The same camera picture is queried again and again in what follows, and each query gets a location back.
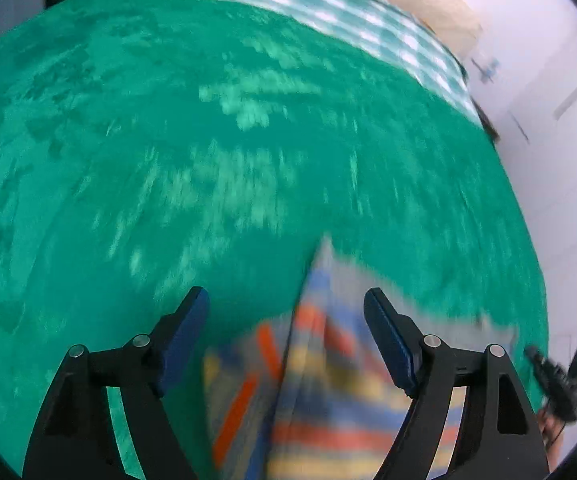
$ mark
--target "black object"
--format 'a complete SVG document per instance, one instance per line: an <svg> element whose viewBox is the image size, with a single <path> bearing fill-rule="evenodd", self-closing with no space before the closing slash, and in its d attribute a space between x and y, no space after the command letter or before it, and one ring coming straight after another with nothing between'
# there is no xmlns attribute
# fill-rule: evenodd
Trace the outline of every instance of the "black object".
<svg viewBox="0 0 577 480"><path fill-rule="evenodd" d="M533 364L533 373L546 396L546 410L565 423L577 421L577 350L569 370L546 358L536 346L524 354Z"/></svg>
<svg viewBox="0 0 577 480"><path fill-rule="evenodd" d="M376 480L424 480L446 422L455 386L468 386L451 480L541 480L548 462L537 420L501 346L454 349L423 336L379 288L364 298L364 316L396 386L412 404Z"/></svg>
<svg viewBox="0 0 577 480"><path fill-rule="evenodd" d="M24 480L128 480L108 411L107 386L119 386L128 429L148 480L195 479L160 397L179 380L208 315L194 286L150 335L90 353L71 347L48 388L24 461Z"/></svg>

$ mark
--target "checkered cloth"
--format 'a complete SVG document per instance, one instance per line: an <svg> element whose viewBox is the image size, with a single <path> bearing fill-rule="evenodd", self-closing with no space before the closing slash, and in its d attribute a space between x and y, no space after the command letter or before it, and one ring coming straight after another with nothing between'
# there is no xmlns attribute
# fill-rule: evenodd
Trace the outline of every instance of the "checkered cloth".
<svg viewBox="0 0 577 480"><path fill-rule="evenodd" d="M386 0L228 0L291 16L410 73L475 123L462 67L415 17Z"/></svg>

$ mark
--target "striped cloth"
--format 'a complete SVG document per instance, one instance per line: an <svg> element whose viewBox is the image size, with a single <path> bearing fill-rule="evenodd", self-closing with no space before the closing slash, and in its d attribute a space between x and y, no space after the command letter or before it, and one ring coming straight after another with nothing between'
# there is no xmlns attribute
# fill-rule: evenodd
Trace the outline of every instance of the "striped cloth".
<svg viewBox="0 0 577 480"><path fill-rule="evenodd" d="M267 320L204 359L208 433L224 480L372 480L410 399L363 317L318 257L293 319ZM456 388L429 478L446 472L461 419Z"/></svg>
<svg viewBox="0 0 577 480"><path fill-rule="evenodd" d="M291 16L402 68L424 88L479 124L462 66L427 27L386 0L228 1Z"/></svg>

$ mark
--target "blue gripper pad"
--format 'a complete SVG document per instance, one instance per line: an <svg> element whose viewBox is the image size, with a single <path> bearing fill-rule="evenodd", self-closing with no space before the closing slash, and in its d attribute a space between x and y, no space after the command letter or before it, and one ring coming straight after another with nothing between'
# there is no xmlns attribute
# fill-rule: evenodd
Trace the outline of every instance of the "blue gripper pad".
<svg viewBox="0 0 577 480"><path fill-rule="evenodd" d="M155 390L163 397L181 378L206 319L210 300L207 291L193 286L173 314L163 316L153 331L151 340L160 356L160 373Z"/></svg>
<svg viewBox="0 0 577 480"><path fill-rule="evenodd" d="M397 313L380 288L372 288L364 296L364 319L393 383L414 398L418 388L417 373L421 367L421 332L410 317ZM398 322L405 325L400 330L396 326Z"/></svg>

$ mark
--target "colorful striped fabric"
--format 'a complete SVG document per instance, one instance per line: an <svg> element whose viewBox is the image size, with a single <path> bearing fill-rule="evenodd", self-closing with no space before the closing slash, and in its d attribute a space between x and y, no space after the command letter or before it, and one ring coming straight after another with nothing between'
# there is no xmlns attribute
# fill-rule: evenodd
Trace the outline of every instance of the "colorful striped fabric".
<svg viewBox="0 0 577 480"><path fill-rule="evenodd" d="M371 480L393 445L411 401L330 262L316 259L293 319L265 321L206 355L208 430L224 480ZM447 469L464 394L454 390L429 478Z"/></svg>

